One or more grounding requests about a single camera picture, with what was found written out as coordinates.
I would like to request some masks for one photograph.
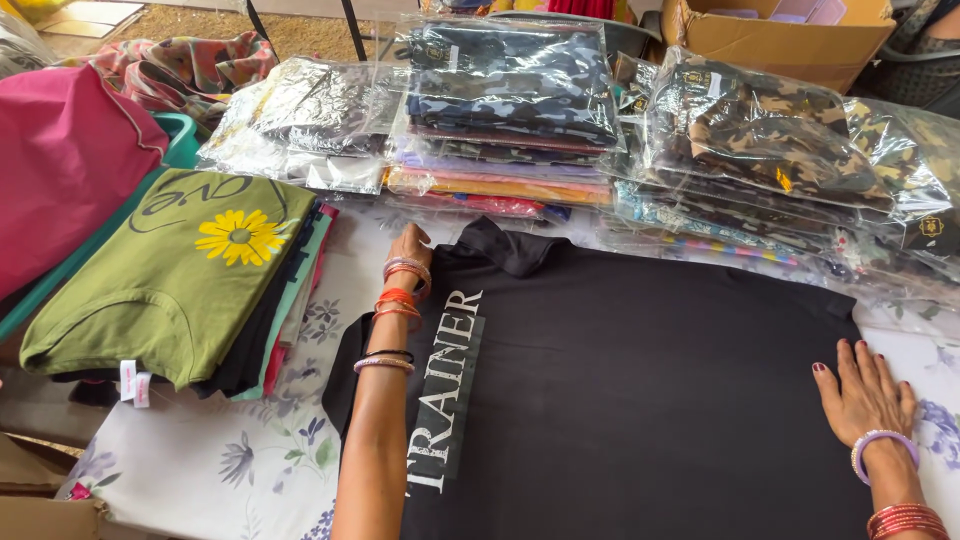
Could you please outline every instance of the black bangle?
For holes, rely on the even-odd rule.
[[[410,351],[401,351],[400,349],[383,349],[382,351],[373,351],[372,353],[366,353],[363,355],[363,358],[380,355],[403,355],[408,358],[410,363],[414,363],[414,354]]]

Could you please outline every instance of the floral tablecloth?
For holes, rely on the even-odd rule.
[[[155,385],[150,408],[113,409],[61,491],[78,481],[109,504],[112,521],[185,540],[329,538],[340,439],[321,396],[340,332],[376,300],[382,261],[405,222],[380,206],[341,212],[300,342],[273,396],[200,401]],[[449,243],[463,223],[431,225],[425,228],[434,243]],[[598,247],[588,215],[575,213],[570,224],[545,231]],[[924,303],[861,301],[854,318],[921,400],[914,438],[923,449],[924,491],[960,538],[960,316]]]

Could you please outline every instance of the cardboard box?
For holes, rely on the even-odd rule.
[[[765,20],[780,0],[663,0],[663,40],[701,56],[846,92],[894,31],[889,0],[845,0],[836,26]],[[707,14],[756,10],[758,19]]]
[[[0,433],[0,538],[99,540],[104,503],[55,501],[76,458]]]

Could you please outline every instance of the green plastic basket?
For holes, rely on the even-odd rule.
[[[81,266],[93,257],[100,246],[104,245],[107,239],[130,217],[130,214],[140,204],[144,194],[163,174],[163,171],[171,167],[192,169],[197,163],[197,150],[200,149],[200,143],[194,136],[197,132],[197,124],[193,121],[193,118],[186,114],[173,112],[155,112],[153,117],[156,123],[163,128],[163,131],[170,136],[170,144],[167,146],[167,152],[160,167],[143,177],[127,202],[121,205],[107,222],[101,225],[76,251],[40,278],[34,288],[27,293],[27,296],[11,309],[3,320],[0,320],[0,341],[7,339],[16,330],[16,327],[20,326],[20,323],[26,320],[36,307],[43,302],[50,291],[57,287],[58,283],[73,277]]]

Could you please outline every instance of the yellow flower print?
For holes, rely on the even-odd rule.
[[[227,210],[217,214],[216,221],[204,221],[200,232],[209,234],[194,242],[198,250],[210,250],[206,258],[216,258],[223,254],[227,266],[239,258],[244,264],[252,262],[260,266],[263,261],[279,253],[280,246],[287,241],[288,234],[278,234],[288,224],[267,223],[267,214],[254,210],[244,218],[243,210]]]

